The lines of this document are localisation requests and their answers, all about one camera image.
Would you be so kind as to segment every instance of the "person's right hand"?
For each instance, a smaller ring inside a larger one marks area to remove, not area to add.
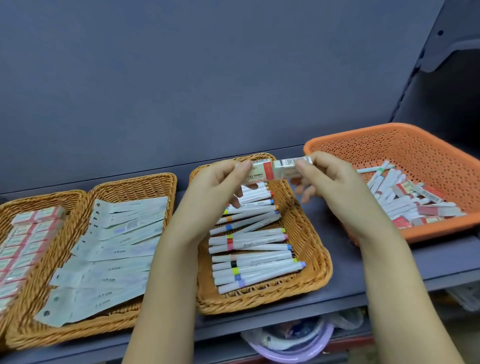
[[[295,194],[302,195],[303,204],[314,195],[323,197],[335,216],[359,239],[374,237],[383,228],[396,230],[350,163],[325,152],[313,152],[310,157],[313,165],[297,159],[295,166],[303,178],[292,179]]]

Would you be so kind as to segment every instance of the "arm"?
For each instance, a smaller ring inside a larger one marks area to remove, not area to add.
[[[187,364],[193,358],[197,245],[230,202],[252,162],[216,163],[198,173],[162,234],[150,268],[142,310],[123,364]]]
[[[315,166],[297,161],[303,179],[295,193],[306,203],[322,196],[358,239],[369,312],[382,363],[462,364],[423,285],[413,255],[363,178],[330,154],[311,155]]]

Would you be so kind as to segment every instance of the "shelf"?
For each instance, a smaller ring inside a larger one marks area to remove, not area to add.
[[[480,49],[480,2],[446,0],[417,64],[435,71],[455,51]]]
[[[177,203],[183,192],[177,193]],[[348,241],[342,227],[321,199],[302,205],[305,214],[329,250],[334,272],[322,289],[228,315],[198,315],[195,341],[218,338],[243,330],[320,315],[367,304],[359,249]],[[480,280],[480,240],[468,231],[413,247],[413,255],[427,290],[434,291]],[[91,364],[123,357],[130,331],[74,340],[46,348],[12,352],[2,364]]]

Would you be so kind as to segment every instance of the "brown woven basket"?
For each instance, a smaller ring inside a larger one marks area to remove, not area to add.
[[[54,247],[60,244],[61,241],[69,239],[74,227],[78,224],[78,217],[72,213],[78,206],[79,202],[86,197],[85,191],[73,190],[67,192],[57,192],[54,194],[44,194],[41,196],[21,198],[18,200],[7,202],[0,205],[0,242],[2,242],[12,229],[10,225],[13,217],[26,211],[40,210],[46,207],[62,206],[65,209],[65,224],[57,234],[57,237],[53,240],[48,252]],[[29,273],[28,279],[31,280],[33,274],[36,274],[38,267],[44,264],[45,255]],[[11,303],[6,312],[0,318],[0,350],[6,348],[4,342],[4,335],[7,331],[9,324],[13,318],[13,312],[15,307],[19,303],[19,296],[17,296]]]
[[[268,153],[258,153],[235,159],[244,161],[263,158],[275,159]],[[200,169],[207,166],[209,164],[195,169],[190,174],[190,182]],[[245,310],[296,294],[317,290],[330,280],[333,272],[330,254],[305,216],[290,185],[286,181],[272,181],[268,183],[268,186],[274,193],[275,204],[278,205],[282,218],[264,229],[284,227],[287,230],[288,243],[292,246],[297,259],[305,261],[307,266],[299,273],[257,283],[227,294],[219,294],[212,278],[212,259],[208,254],[209,236],[207,236],[200,242],[198,248],[197,307],[202,314],[216,315]]]
[[[53,328],[34,320],[47,301],[52,287],[48,282],[56,268],[61,267],[70,257],[70,249],[88,227],[93,203],[96,198],[107,202],[123,202],[142,198],[168,196],[164,227],[173,214],[177,177],[172,173],[153,174],[145,177],[108,182],[96,186],[88,193],[78,210],[75,211],[79,224],[73,228],[70,236],[52,246],[39,264],[35,274],[20,294],[19,304],[13,311],[13,321],[7,330],[7,345],[11,348],[24,349],[34,346],[47,346],[59,342],[83,338],[131,328],[140,312],[142,297],[123,305],[106,310],[95,318]]]

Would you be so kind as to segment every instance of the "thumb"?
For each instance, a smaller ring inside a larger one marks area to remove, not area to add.
[[[297,159],[295,167],[321,195],[330,189],[333,181],[313,164],[303,159]]]
[[[251,160],[246,160],[238,163],[232,172],[219,185],[222,191],[228,195],[233,195],[245,181],[248,174],[252,170],[253,163]]]

